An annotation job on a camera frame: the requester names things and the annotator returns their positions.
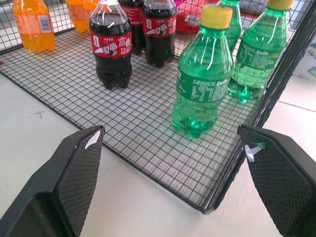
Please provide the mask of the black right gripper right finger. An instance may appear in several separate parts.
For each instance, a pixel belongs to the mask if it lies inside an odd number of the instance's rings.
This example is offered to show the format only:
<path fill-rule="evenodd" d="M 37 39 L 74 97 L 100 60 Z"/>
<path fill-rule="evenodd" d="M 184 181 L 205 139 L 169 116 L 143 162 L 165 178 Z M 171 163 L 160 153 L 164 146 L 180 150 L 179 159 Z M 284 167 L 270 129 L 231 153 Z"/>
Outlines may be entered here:
<path fill-rule="evenodd" d="M 284 237 L 316 235 L 316 162 L 289 136 L 240 125 L 255 188 Z"/>

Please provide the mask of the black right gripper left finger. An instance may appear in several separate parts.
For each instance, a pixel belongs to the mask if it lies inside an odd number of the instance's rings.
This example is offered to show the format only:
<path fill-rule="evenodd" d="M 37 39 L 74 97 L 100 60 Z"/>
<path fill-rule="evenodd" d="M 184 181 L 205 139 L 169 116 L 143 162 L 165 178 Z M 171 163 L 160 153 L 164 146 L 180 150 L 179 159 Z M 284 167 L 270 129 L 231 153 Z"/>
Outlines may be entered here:
<path fill-rule="evenodd" d="M 65 137 L 0 220 L 2 237 L 78 237 L 95 192 L 105 128 Z"/>

